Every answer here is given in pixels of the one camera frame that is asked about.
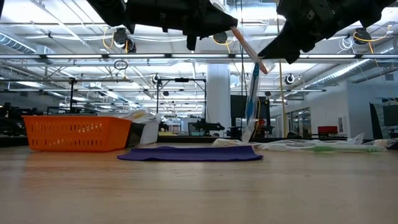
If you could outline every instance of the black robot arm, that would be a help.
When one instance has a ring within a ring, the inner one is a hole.
[[[280,0],[277,13],[286,18],[278,37],[258,56],[284,58],[288,63],[309,52],[315,44],[360,21],[364,28],[381,18],[382,10],[396,0]]]
[[[87,0],[110,26],[124,25],[131,34],[136,24],[182,30],[188,50],[200,39],[237,26],[238,20],[221,12],[209,0]]]

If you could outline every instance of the orange plastic basket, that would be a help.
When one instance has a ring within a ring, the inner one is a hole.
[[[131,121],[97,116],[25,116],[36,151],[106,152],[126,145]]]

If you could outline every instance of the purple cloth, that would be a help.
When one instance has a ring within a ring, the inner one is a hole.
[[[118,159],[130,161],[195,161],[233,162],[255,161],[262,156],[254,153],[251,146],[176,148],[158,147],[153,149],[131,149]]]

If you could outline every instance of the column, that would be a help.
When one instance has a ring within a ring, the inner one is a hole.
[[[220,137],[231,127],[231,97],[228,64],[207,65],[207,114],[208,123],[220,123],[225,130],[218,132]]]

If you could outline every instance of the wooden table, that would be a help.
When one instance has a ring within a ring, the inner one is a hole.
[[[0,223],[398,223],[398,153],[131,162],[0,149]]]

